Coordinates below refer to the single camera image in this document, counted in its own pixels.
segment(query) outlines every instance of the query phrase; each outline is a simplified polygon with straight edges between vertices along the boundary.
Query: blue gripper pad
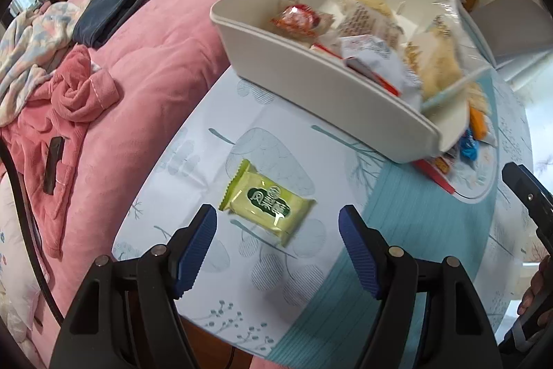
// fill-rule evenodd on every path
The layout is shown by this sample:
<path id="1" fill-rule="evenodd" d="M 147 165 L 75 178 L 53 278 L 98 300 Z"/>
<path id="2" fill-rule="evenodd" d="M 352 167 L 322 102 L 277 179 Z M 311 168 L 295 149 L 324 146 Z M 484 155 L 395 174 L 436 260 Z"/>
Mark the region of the blue gripper pad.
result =
<path id="1" fill-rule="evenodd" d="M 176 299 L 182 297 L 184 292 L 192 289 L 192 286 L 194 286 L 194 281 L 204 262 L 204 258 L 216 230 L 217 213 L 215 209 L 209 205 L 209 209 L 205 213 L 203 221 L 197 226 L 194 235 L 190 239 L 186 250 L 179 260 L 177 277 L 174 285 Z"/>
<path id="2" fill-rule="evenodd" d="M 338 216 L 338 230 L 361 286 L 365 291 L 369 291 L 375 299 L 380 299 L 382 287 L 378 282 L 377 263 L 367 248 L 359 229 L 368 230 L 355 207 L 346 205 L 340 210 Z"/>

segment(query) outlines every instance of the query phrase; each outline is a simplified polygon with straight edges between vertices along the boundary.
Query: white and teal tablecloth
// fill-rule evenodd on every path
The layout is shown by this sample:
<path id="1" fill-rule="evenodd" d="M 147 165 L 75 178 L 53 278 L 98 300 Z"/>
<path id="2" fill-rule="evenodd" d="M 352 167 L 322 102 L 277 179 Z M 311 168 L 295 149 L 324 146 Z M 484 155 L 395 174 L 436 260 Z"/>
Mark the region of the white and teal tablecloth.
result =
<path id="1" fill-rule="evenodd" d="M 196 325 L 290 367 L 353 367 L 378 302 L 361 289 L 338 233 L 338 212 L 352 203 L 367 225 L 414 257 L 457 256 L 496 329 L 512 298 L 529 221 L 499 180 L 499 168 L 511 161 L 532 167 L 532 151 L 524 107 L 495 73 L 480 83 L 499 146 L 483 145 L 475 168 L 459 163 L 452 180 L 457 192 L 450 195 L 411 165 L 390 162 L 230 68 L 157 162 L 113 254 L 140 256 L 167 242 L 203 203 L 217 207 L 247 158 L 316 205 L 286 248 L 263 228 L 218 211 L 217 233 L 194 287 L 176 302 Z M 423 307 L 421 295 L 405 363 L 416 351 Z"/>

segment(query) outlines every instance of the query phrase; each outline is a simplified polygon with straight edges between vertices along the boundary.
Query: finger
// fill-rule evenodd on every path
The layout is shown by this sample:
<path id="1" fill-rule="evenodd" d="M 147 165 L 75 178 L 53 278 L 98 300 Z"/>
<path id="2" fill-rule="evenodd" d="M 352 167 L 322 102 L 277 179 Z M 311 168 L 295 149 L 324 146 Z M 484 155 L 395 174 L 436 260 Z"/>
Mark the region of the finger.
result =
<path id="1" fill-rule="evenodd" d="M 553 317 L 553 310 L 546 311 L 543 313 L 538 319 L 537 324 L 539 327 L 543 327 L 544 325 L 547 325 L 551 318 Z"/>
<path id="2" fill-rule="evenodd" d="M 543 274 L 545 270 L 547 269 L 547 265 L 549 264 L 549 260 L 551 257 L 548 255 L 546 256 L 541 262 L 540 266 L 538 267 L 538 270 Z"/>
<path id="3" fill-rule="evenodd" d="M 532 288 L 532 292 L 534 295 L 537 295 L 541 288 L 544 287 L 544 274 L 542 274 L 540 271 L 536 272 L 534 276 L 532 277 L 532 280 L 530 280 L 530 288 Z"/>
<path id="4" fill-rule="evenodd" d="M 532 288 L 528 288 L 524 293 L 524 295 L 522 296 L 522 302 L 518 307 L 517 313 L 519 315 L 524 314 L 524 311 L 526 311 L 526 308 L 532 305 L 533 300 L 534 300 L 534 293 L 532 292 Z"/>

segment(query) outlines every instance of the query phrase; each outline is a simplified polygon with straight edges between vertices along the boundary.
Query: pastel patterned blanket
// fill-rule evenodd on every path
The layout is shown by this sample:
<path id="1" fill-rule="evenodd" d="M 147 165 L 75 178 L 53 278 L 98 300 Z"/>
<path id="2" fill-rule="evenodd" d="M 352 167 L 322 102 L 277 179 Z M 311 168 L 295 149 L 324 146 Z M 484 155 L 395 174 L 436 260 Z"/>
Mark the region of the pastel patterned blanket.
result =
<path id="1" fill-rule="evenodd" d="M 68 50 L 88 2 L 57 2 L 43 15 L 27 10 L 0 41 L 0 127 L 12 122 L 32 91 L 47 81 Z"/>

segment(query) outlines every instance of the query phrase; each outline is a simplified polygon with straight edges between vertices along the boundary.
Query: black cable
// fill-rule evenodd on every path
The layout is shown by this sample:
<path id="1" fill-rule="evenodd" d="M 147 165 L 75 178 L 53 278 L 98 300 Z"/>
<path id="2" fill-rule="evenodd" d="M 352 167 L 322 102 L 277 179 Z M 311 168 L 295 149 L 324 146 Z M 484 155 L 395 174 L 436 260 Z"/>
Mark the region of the black cable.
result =
<path id="1" fill-rule="evenodd" d="M 236 348 L 233 346 L 233 348 L 231 349 L 231 355 L 228 359 L 228 363 L 227 365 L 225 366 L 225 369 L 230 369 L 231 365 L 232 365 L 232 361 L 234 360 L 234 351 L 236 350 Z"/>
<path id="2" fill-rule="evenodd" d="M 46 304 L 50 308 L 50 311 L 52 312 L 52 315 L 57 323 L 61 326 L 64 321 L 64 317 L 60 309 L 57 307 L 54 296 L 48 287 L 48 283 L 46 282 L 46 278 L 42 273 L 42 268 L 40 267 L 40 263 L 38 261 L 37 250 L 35 248 L 33 233 L 31 231 L 31 222 L 27 215 L 27 207 L 23 198 L 23 190 L 21 189 L 21 184 L 19 183 L 19 175 L 17 173 L 16 166 L 13 163 L 12 155 L 9 153 L 4 140 L 1 138 L 0 160 L 2 160 L 2 163 L 4 163 L 4 166 L 6 167 L 9 182 L 12 185 L 13 200 L 16 203 L 16 211 L 19 218 L 19 225 L 21 227 L 21 235 L 23 235 L 23 242 L 25 243 L 25 248 L 27 249 L 32 271 L 34 272 L 35 277 L 37 277 L 38 286 L 40 287 L 40 291 L 44 296 Z M 34 220 L 31 212 L 29 212 L 29 215 L 31 216 L 31 219 Z"/>

